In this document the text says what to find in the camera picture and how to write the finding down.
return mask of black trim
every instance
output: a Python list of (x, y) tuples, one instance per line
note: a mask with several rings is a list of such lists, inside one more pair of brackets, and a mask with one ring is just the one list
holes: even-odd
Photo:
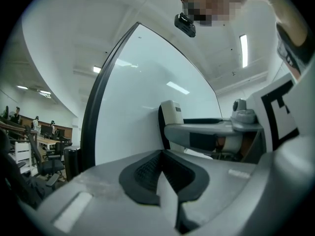
[(134, 24), (119, 40), (115, 48), (107, 57), (101, 69), (101, 72), (97, 76), (96, 81), (94, 82), (94, 85), (92, 87), (84, 113), (81, 132), (83, 170), (87, 170), (88, 168), (95, 166), (96, 126), (104, 91), (117, 58), (119, 57), (122, 49), (124, 48), (132, 33), (136, 30), (138, 25), (138, 23)]
[(192, 148), (213, 151), (216, 148), (216, 135), (189, 133), (189, 144)]
[(156, 194), (161, 169), (161, 150), (125, 167), (119, 175), (124, 192), (138, 204), (159, 206)]
[(171, 145), (170, 145), (170, 143), (169, 143), (169, 141), (166, 138), (165, 133), (164, 133), (165, 120), (164, 120), (164, 115), (163, 115), (161, 105), (158, 108), (158, 125), (159, 125), (159, 132), (161, 134), (164, 149), (171, 149)]
[(217, 124), (221, 121), (217, 118), (184, 119), (184, 124)]
[(157, 150), (124, 168), (119, 175), (119, 183), (135, 202), (159, 206), (156, 191), (162, 171), (177, 193), (179, 204), (197, 200), (210, 181), (208, 173), (200, 166), (167, 150)]

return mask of white robot part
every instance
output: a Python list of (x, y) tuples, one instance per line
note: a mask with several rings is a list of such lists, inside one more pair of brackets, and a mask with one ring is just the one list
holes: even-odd
[(222, 151), (237, 153), (242, 146), (243, 135), (227, 136)]
[[(167, 100), (161, 103), (165, 125), (167, 124), (184, 124), (182, 110), (179, 103)], [(178, 152), (184, 152), (185, 148), (176, 143), (170, 142), (170, 148)]]
[(254, 111), (264, 129), (267, 152), (275, 151), (283, 142), (299, 134), (295, 120), (284, 103), (284, 97), (294, 84), (292, 75), (286, 74), (246, 100), (247, 109)]

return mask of black trash bin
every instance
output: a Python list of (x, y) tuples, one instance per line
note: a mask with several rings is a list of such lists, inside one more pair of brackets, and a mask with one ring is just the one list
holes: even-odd
[(64, 148), (64, 166), (68, 182), (83, 171), (80, 146)]

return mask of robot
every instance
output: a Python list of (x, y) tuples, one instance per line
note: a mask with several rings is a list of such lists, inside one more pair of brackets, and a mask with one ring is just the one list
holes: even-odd
[[(294, 86), (290, 74), (253, 93), (247, 100), (237, 99), (231, 118), (183, 119), (174, 101), (162, 102), (159, 125), (164, 147), (179, 152), (191, 149), (215, 159), (257, 164), (266, 152), (299, 135), (297, 125), (283, 97)], [(254, 133), (246, 156), (239, 150), (244, 133)], [(225, 137), (222, 150), (214, 149), (215, 139)]]
[[(179, 104), (163, 102), (160, 127), (164, 122), (163, 144), (169, 149), (74, 174), (41, 204), (37, 216), (50, 223), (47, 228), (68, 235), (273, 234), (315, 180), (310, 122), (315, 104), (307, 94), (314, 77), (315, 70), (309, 70), (294, 85), (284, 76), (247, 100), (236, 100), (229, 119), (185, 120)], [(304, 115), (301, 109), (307, 109)], [(249, 131), (256, 133), (249, 155), (244, 162), (232, 161), (240, 137)], [(204, 139), (209, 134), (231, 137), (222, 150), (230, 160), (185, 153), (187, 148), (217, 153)]]

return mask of ceiling light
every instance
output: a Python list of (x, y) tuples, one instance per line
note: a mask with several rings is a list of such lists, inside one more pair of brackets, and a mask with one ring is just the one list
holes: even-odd
[(43, 91), (43, 90), (41, 90), (40, 92), (46, 93), (46, 94), (51, 94), (51, 92), (47, 92), (47, 91)]
[(117, 60), (116, 60), (116, 64), (117, 64), (117, 65), (120, 65), (120, 66), (132, 65), (131, 63), (128, 63), (128, 62), (123, 61), (123, 60), (121, 60), (121, 59), (117, 59)]
[(173, 89), (176, 89), (179, 92), (182, 92), (183, 94), (189, 94), (189, 92), (183, 88), (181, 88), (179, 85), (173, 83), (173, 82), (169, 82), (167, 83), (167, 85)]
[(93, 66), (93, 72), (99, 73), (100, 71), (101, 71), (101, 68), (100, 68), (100, 67)]
[(20, 89), (28, 89), (27, 87), (23, 87), (23, 86), (17, 86)]
[(242, 59), (243, 59), (243, 68), (248, 66), (248, 43), (247, 36), (240, 36), (241, 46), (242, 46)]
[(40, 92), (39, 94), (45, 96), (48, 99), (51, 99), (50, 93), (42, 93), (42, 92)]

